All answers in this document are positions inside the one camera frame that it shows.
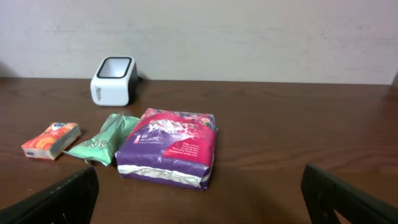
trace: package of liners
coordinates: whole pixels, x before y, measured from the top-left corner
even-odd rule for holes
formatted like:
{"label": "package of liners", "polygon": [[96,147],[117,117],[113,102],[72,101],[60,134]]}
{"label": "package of liners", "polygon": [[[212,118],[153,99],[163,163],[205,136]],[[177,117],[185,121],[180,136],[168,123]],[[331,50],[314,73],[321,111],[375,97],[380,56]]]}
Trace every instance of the package of liners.
{"label": "package of liners", "polygon": [[216,123],[211,114],[149,108],[115,154],[123,177],[206,189]]}

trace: orange wrapper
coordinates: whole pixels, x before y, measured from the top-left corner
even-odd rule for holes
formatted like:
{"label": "orange wrapper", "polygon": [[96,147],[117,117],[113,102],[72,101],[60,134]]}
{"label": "orange wrapper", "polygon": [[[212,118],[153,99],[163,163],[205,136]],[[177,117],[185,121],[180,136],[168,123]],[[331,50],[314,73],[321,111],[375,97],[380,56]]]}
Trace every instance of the orange wrapper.
{"label": "orange wrapper", "polygon": [[25,142],[22,149],[26,157],[54,160],[80,135],[76,123],[52,123],[41,135]]}

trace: crumpled green bag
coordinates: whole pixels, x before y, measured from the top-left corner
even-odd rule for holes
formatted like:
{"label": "crumpled green bag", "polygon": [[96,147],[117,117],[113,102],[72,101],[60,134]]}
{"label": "crumpled green bag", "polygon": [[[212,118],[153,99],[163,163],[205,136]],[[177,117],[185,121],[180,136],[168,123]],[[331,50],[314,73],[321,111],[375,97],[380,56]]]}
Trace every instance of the crumpled green bag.
{"label": "crumpled green bag", "polygon": [[100,161],[107,166],[138,120],[139,118],[133,116],[123,116],[123,113],[111,114],[96,136],[64,153],[83,158],[86,162]]}

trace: white wall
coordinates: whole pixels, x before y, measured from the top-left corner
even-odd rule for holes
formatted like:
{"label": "white wall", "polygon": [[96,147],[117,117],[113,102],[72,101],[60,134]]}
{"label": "white wall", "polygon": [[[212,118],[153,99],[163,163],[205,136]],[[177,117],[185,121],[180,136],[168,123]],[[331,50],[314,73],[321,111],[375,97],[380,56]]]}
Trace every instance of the white wall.
{"label": "white wall", "polygon": [[396,0],[0,0],[0,62],[91,78],[131,55],[151,79],[384,83]]}

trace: square black-rimmed opening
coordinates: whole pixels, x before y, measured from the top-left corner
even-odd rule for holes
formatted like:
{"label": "square black-rimmed opening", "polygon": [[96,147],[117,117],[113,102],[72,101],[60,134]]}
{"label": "square black-rimmed opening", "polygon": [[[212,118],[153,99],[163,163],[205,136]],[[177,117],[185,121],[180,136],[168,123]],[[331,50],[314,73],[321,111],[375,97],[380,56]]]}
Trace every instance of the square black-rimmed opening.
{"label": "square black-rimmed opening", "polygon": [[[104,66],[106,65],[106,62],[107,62],[109,59],[128,59],[128,60],[129,60],[129,62],[128,62],[127,66],[126,66],[126,70],[124,71],[123,76],[121,76],[121,77],[112,77],[112,76],[104,77],[104,76],[100,76],[102,70],[104,69]],[[132,58],[131,58],[131,57],[108,57],[108,58],[106,58],[106,59],[103,61],[103,63],[101,64],[101,67],[99,68],[99,70],[98,70],[96,76],[97,76],[98,78],[124,78],[124,77],[127,75],[127,72],[129,71],[129,68],[130,68],[130,65],[131,65],[131,61],[132,61]]]}

